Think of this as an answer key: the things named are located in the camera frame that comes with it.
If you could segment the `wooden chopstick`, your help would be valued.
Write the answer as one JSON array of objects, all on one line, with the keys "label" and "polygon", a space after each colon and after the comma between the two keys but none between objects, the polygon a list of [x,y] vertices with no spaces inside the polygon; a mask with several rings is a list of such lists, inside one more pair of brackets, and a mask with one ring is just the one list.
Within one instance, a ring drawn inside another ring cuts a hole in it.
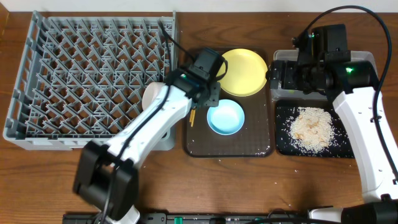
[{"label": "wooden chopstick", "polygon": [[195,121],[196,109],[192,109],[190,113],[190,126],[193,127]]},{"label": "wooden chopstick", "polygon": [[192,123],[195,118],[195,109],[192,109],[190,112],[189,122]]}]

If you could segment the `light blue bowl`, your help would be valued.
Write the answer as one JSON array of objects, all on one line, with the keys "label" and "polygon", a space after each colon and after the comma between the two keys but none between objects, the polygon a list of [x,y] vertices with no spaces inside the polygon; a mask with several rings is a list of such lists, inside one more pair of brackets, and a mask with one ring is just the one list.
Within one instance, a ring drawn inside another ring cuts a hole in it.
[{"label": "light blue bowl", "polygon": [[233,100],[223,99],[218,106],[210,107],[206,114],[209,127],[217,134],[228,136],[238,132],[245,122],[242,106]]}]

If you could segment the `yellow round plate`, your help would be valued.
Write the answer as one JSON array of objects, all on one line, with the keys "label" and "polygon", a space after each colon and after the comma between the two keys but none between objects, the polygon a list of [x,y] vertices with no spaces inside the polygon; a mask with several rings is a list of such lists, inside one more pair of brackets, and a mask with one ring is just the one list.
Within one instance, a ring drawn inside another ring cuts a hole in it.
[{"label": "yellow round plate", "polygon": [[[255,51],[233,49],[225,52],[222,57],[228,63],[225,76],[218,81],[222,90],[234,96],[250,96],[265,86],[268,67]],[[222,76],[225,70],[226,66],[223,64],[217,77]]]}]

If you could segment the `white bowl with rice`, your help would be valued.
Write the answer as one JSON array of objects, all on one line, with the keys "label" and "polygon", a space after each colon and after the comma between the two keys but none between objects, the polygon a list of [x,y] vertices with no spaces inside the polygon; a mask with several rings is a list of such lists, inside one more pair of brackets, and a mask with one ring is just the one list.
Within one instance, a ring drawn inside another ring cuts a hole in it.
[{"label": "white bowl with rice", "polygon": [[147,86],[142,96],[143,110],[146,110],[149,105],[155,100],[156,96],[160,93],[163,86],[164,83],[162,82],[152,82]]}]

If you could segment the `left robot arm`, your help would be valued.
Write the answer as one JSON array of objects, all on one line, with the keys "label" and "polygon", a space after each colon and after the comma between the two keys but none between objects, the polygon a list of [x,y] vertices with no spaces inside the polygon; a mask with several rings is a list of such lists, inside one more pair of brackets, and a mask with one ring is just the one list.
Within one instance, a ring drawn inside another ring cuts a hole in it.
[{"label": "left robot arm", "polygon": [[100,213],[95,223],[136,223],[139,169],[163,136],[193,108],[218,106],[219,74],[228,61],[204,48],[191,64],[170,71],[152,103],[131,124],[100,144],[89,141],[81,152],[73,191]]}]

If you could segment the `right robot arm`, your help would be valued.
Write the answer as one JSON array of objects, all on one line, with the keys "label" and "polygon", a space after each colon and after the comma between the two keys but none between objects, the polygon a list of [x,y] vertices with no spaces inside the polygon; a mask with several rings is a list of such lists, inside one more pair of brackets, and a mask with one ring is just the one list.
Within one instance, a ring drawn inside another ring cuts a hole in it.
[{"label": "right robot arm", "polygon": [[348,49],[343,24],[316,27],[277,50],[267,72],[273,98],[327,106],[341,120],[359,169],[364,203],[315,208],[311,223],[396,223],[397,144],[384,113],[374,58]]}]

